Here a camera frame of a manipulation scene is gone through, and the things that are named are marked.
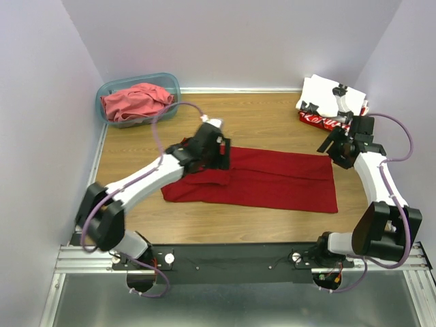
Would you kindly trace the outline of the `dark red t shirt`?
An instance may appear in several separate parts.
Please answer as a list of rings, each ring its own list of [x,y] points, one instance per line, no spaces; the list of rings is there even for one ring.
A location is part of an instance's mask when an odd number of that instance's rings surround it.
[[[232,147],[229,170],[207,169],[161,188],[167,202],[337,213],[327,156]]]

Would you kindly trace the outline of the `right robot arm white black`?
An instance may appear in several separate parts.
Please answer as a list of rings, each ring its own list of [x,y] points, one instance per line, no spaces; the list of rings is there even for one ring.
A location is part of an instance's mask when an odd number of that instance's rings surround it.
[[[386,269],[402,266],[422,223],[422,214],[400,195],[388,169],[394,160],[373,141],[375,114],[355,116],[345,131],[335,127],[318,148],[344,169],[354,169],[368,207],[353,232],[324,232],[313,250],[315,262],[330,266],[338,258],[360,258]]]

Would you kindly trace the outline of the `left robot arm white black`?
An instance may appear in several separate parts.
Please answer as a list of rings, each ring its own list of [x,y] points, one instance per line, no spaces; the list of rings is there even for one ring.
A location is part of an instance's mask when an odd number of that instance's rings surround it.
[[[81,241],[90,238],[100,251],[116,251],[134,268],[146,268],[152,259],[150,242],[126,228],[125,218],[137,204],[190,174],[230,167],[230,139],[221,119],[201,124],[194,136],[169,146],[155,161],[130,176],[106,186],[87,187],[76,215]]]

